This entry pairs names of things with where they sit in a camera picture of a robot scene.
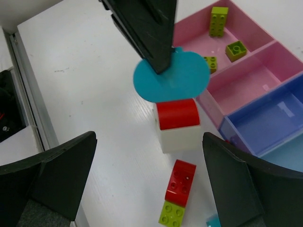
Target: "stacked lego bricks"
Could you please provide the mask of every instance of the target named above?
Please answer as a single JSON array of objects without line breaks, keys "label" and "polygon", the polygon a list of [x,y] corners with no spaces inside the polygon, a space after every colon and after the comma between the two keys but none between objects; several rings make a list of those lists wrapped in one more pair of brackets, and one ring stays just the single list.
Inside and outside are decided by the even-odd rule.
[{"label": "stacked lego bricks", "polygon": [[192,98],[156,103],[153,111],[164,154],[202,149],[199,112]]},{"label": "stacked lego bricks", "polygon": [[181,160],[175,162],[159,223],[168,227],[182,225],[185,207],[194,179],[196,166]]},{"label": "stacked lego bricks", "polygon": [[210,70],[216,58],[216,71],[197,101],[225,140],[303,172],[303,63],[298,58],[230,0],[176,23],[174,46],[206,57]]}]

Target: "white surface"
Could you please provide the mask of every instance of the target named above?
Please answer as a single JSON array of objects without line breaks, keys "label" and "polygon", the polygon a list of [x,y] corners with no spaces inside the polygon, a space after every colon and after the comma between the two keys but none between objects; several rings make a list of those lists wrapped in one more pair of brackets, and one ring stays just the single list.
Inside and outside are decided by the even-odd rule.
[{"label": "white surface", "polygon": [[[180,0],[177,20],[214,0]],[[302,59],[303,1],[236,0]],[[60,143],[88,130],[98,146],[82,205],[91,227],[158,226],[176,158],[196,164],[184,227],[215,212],[201,151],[162,154],[152,104],[135,92],[139,57],[97,0],[64,0],[19,31]],[[216,132],[201,112],[204,131]]]},{"label": "white surface", "polygon": [[0,166],[17,162],[40,152],[36,129],[27,126],[0,143]]},{"label": "white surface", "polygon": [[2,27],[0,27],[0,72],[9,70],[13,67],[13,62],[9,53],[9,47],[6,42]]},{"label": "white surface", "polygon": [[0,0],[0,26],[9,32],[17,25],[62,0]]}]

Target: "toy block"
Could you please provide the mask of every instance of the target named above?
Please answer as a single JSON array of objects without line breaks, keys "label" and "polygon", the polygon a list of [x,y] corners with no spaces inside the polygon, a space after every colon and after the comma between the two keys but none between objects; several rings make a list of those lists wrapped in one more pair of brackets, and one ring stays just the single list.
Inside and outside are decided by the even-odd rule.
[{"label": "toy block", "polygon": [[234,62],[246,55],[247,49],[241,41],[226,46],[225,53],[231,62]]},{"label": "toy block", "polygon": [[181,227],[185,208],[165,201],[159,223],[168,227]]},{"label": "toy block", "polygon": [[210,19],[209,35],[222,37],[228,14],[228,7],[213,7]]},{"label": "toy block", "polygon": [[214,73],[217,71],[217,58],[216,57],[204,57],[205,61],[208,64],[210,69],[210,73]]},{"label": "toy block", "polygon": [[221,227],[218,215],[214,215],[206,222],[207,227]]},{"label": "toy block", "polygon": [[195,171],[195,165],[177,160],[170,176],[169,185],[165,194],[165,200],[181,207],[185,207]]},{"label": "toy block", "polygon": [[182,52],[182,51],[183,51],[182,46],[175,47],[175,52]]},{"label": "toy block", "polygon": [[154,104],[154,114],[164,154],[201,149],[202,129],[193,99]]}]

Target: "plastic sorting box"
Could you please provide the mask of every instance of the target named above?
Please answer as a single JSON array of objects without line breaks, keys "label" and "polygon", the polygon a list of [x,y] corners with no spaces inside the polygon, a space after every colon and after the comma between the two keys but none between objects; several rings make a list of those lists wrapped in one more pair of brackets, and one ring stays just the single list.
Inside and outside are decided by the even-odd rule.
[{"label": "plastic sorting box", "polygon": [[[223,37],[210,37],[213,6],[228,7]],[[227,45],[242,41],[247,54],[231,62]],[[174,46],[217,57],[207,90],[197,101],[219,128],[224,116],[266,94],[303,71],[303,63],[230,0],[220,0],[175,24]]]},{"label": "plastic sorting box", "polygon": [[284,168],[303,172],[303,133],[275,148],[262,159]]},{"label": "plastic sorting box", "polygon": [[296,144],[291,139],[302,129],[303,73],[226,116],[219,131],[236,147],[277,164],[273,156],[283,148],[275,148]]}]

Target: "red wire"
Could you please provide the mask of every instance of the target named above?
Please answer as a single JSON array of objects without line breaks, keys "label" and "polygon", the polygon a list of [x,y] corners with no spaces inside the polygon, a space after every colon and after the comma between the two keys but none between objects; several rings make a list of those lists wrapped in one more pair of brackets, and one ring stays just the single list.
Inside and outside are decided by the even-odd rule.
[{"label": "red wire", "polygon": [[4,113],[0,116],[0,120],[4,117]]}]

